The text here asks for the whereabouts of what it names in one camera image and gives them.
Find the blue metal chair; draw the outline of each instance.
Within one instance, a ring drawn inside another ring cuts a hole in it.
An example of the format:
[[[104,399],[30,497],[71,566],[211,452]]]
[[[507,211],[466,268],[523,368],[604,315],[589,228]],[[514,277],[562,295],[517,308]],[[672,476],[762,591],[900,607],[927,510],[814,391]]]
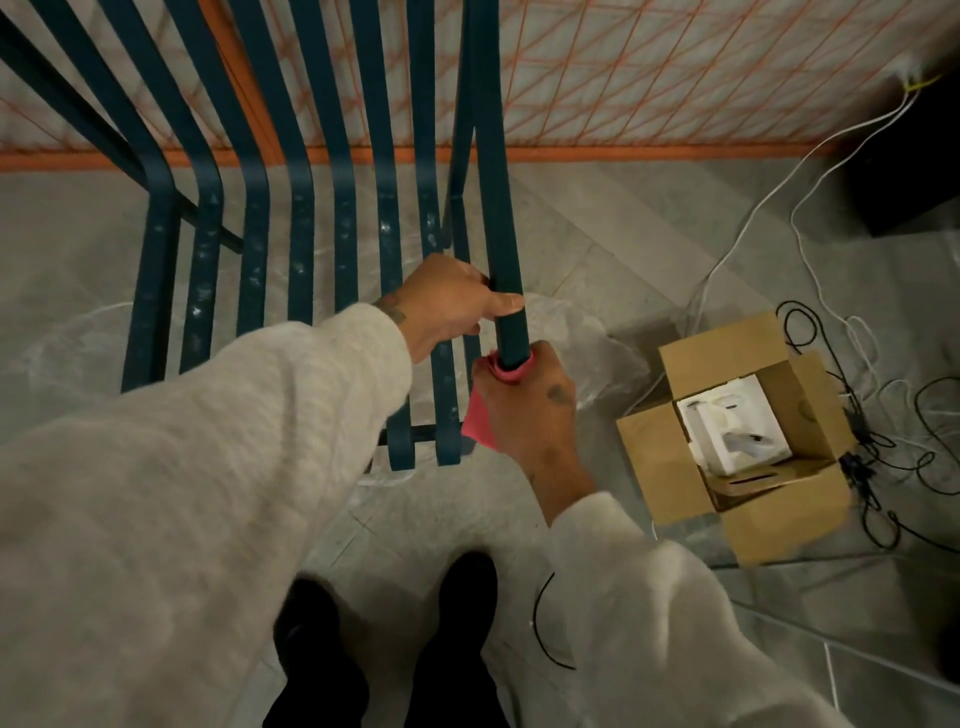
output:
[[[99,2],[189,158],[197,179],[197,206],[177,190],[162,150],[67,0],[30,2],[116,129],[2,12],[0,60],[121,171],[143,186],[150,197],[120,387],[126,392],[164,378],[181,219],[194,226],[196,236],[180,371],[186,372],[210,357],[221,247],[228,249],[228,255],[242,256],[237,336],[263,326],[270,226],[267,173],[197,0],[166,0],[166,5],[240,161],[247,189],[242,235],[223,225],[220,170],[133,0]],[[292,192],[287,317],[312,324],[315,197],[306,145],[259,0],[228,0],[228,4],[287,160]],[[420,239],[424,256],[452,246],[454,255],[469,261],[463,195],[475,130],[491,286],[498,291],[521,293],[503,131],[497,6],[498,3],[488,0],[464,3],[453,149],[442,216],[435,159],[434,5],[407,0]],[[402,284],[403,271],[380,16],[376,0],[350,0],[349,7],[371,134],[380,231],[380,286],[386,292]],[[329,152],[334,189],[334,223],[330,232],[334,250],[334,310],[340,311],[358,299],[353,162],[320,4],[291,0],[290,9]],[[503,366],[519,366],[529,356],[524,314],[500,319],[496,332]],[[469,372],[473,360],[480,355],[478,337],[465,336],[464,351]],[[440,465],[457,464],[461,454],[469,451],[470,443],[460,432],[451,343],[438,345],[431,352],[430,363],[435,423],[412,426],[408,402],[389,418],[381,433],[380,444],[387,447],[394,470],[415,466],[416,442],[435,441]]]

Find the white packaging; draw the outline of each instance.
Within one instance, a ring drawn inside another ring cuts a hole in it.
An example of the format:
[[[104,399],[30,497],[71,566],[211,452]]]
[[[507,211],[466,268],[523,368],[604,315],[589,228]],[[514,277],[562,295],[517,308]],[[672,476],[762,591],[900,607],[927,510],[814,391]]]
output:
[[[756,375],[680,400],[677,409],[694,460],[715,475],[733,475],[793,455]]]

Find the hand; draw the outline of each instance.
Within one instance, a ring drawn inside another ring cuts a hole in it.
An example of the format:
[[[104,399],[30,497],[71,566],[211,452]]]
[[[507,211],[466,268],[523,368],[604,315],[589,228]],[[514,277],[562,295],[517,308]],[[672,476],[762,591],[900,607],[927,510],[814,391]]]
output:
[[[449,255],[430,255],[397,291],[374,305],[393,319],[407,340],[414,364],[437,344],[465,333],[480,333],[480,319],[523,308],[518,293],[494,293],[476,268]]]
[[[487,405],[497,447],[523,470],[549,525],[596,486],[577,457],[576,387],[549,343],[531,350],[534,363],[519,382],[501,382],[477,359],[473,386]]]

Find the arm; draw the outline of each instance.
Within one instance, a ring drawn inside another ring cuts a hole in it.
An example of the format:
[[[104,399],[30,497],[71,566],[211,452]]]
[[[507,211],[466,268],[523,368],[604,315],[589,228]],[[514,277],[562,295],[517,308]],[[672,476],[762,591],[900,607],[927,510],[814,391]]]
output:
[[[580,466],[575,397],[552,348],[518,385],[474,369],[497,444],[530,480],[550,528],[566,631],[601,726],[849,723],[741,633],[723,587],[696,556],[648,539]]]
[[[262,329],[0,449],[0,723],[224,721],[411,361],[522,299],[437,255],[378,306]]]

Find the black speaker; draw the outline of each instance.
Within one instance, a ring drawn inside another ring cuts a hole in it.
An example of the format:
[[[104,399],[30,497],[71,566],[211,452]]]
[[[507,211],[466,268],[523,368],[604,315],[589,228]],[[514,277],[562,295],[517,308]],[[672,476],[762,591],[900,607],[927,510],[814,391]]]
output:
[[[921,90],[845,167],[853,206],[874,237],[960,229],[960,72]]]

